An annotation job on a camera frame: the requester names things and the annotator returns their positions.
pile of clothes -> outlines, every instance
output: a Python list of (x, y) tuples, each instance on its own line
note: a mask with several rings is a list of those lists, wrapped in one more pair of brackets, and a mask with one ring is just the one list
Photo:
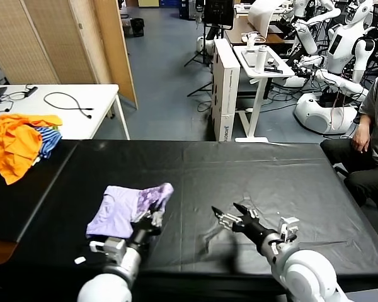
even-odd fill
[(37, 159), (49, 158), (62, 135), (56, 115), (0, 116), (0, 175), (7, 184), (21, 179)]

lavender shirt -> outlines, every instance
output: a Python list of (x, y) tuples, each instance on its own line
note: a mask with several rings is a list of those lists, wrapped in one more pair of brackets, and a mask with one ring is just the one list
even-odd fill
[(88, 223), (86, 235), (129, 238), (133, 232), (130, 223), (148, 211), (153, 203), (161, 204), (160, 211), (164, 212), (173, 191), (167, 182), (145, 190), (108, 186), (100, 209)]

blue striped cloth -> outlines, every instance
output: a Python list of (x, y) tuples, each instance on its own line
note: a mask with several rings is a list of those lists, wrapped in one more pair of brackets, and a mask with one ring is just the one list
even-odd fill
[(59, 131), (47, 127), (35, 127), (35, 130), (42, 135), (42, 147), (40, 147), (39, 156), (48, 159), (62, 135)]

orange shirt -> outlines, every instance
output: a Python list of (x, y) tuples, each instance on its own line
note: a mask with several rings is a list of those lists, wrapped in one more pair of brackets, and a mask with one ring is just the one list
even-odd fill
[(0, 116), (0, 174), (7, 184), (21, 179), (38, 156), (42, 136), (31, 126), (61, 124), (62, 120), (56, 115)]

person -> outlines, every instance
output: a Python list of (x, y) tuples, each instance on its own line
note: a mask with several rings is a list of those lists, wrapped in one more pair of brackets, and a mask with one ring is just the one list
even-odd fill
[(325, 140), (321, 148), (332, 165), (349, 172), (344, 183), (359, 206), (378, 203), (378, 77), (359, 109), (360, 123), (352, 139)]

